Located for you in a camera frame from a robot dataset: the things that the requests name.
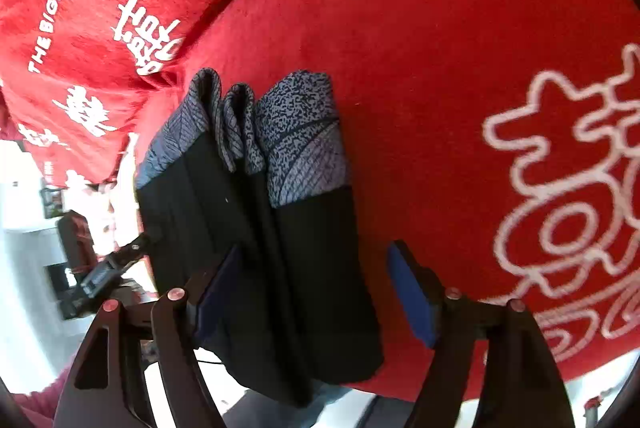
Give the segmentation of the red sofa back cushion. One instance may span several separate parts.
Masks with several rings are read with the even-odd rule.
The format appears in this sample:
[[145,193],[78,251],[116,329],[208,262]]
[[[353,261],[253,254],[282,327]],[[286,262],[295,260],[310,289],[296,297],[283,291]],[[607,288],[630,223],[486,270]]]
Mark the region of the red sofa back cushion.
[[46,181],[115,170],[224,0],[1,0],[1,92]]

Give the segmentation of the dark navy pants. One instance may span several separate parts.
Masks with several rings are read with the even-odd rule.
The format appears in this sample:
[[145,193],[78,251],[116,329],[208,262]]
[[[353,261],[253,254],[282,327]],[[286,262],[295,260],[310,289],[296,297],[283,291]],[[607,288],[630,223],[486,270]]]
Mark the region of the dark navy pants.
[[370,379],[384,356],[358,256],[348,162],[326,74],[298,70],[263,96],[192,79],[136,179],[160,292],[235,254],[198,344],[246,388],[293,405],[314,382]]

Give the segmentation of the red sofa seat cover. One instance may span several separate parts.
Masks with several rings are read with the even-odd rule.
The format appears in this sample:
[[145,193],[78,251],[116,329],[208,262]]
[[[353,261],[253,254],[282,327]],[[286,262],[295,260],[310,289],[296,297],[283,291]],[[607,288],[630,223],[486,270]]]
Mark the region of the red sofa seat cover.
[[575,378],[639,344],[636,0],[224,0],[178,59],[263,96],[329,76],[384,360],[411,400],[432,357],[385,269],[404,240],[446,284],[532,308]]

